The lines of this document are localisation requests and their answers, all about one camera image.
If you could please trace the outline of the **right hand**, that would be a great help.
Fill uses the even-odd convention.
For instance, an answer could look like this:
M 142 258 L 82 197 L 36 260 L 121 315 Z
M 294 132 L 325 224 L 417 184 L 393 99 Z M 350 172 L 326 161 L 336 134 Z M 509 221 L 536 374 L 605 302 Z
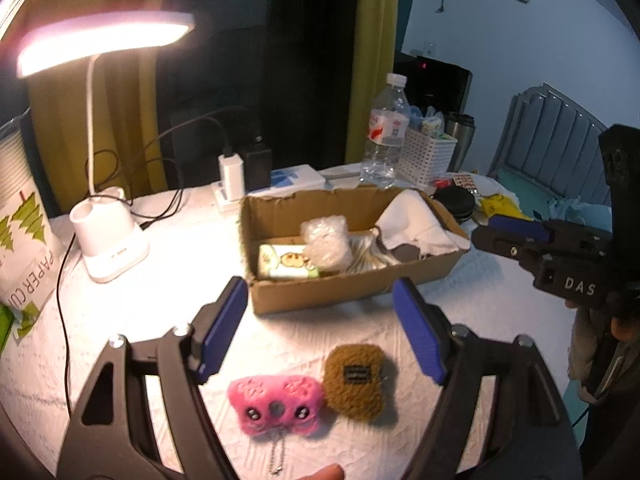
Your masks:
M 566 300 L 565 305 L 575 310 L 574 334 L 581 344 L 597 342 L 604 335 L 612 335 L 621 342 L 633 342 L 639 339 L 639 321 L 621 320 L 602 311 L 580 306 Z

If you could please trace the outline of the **left hand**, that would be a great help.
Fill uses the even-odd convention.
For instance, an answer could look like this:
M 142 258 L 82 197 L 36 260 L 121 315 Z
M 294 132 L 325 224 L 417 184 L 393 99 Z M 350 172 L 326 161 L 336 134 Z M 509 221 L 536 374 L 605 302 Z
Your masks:
M 339 464 L 325 466 L 313 474 L 307 474 L 298 480 L 344 480 L 345 471 Z

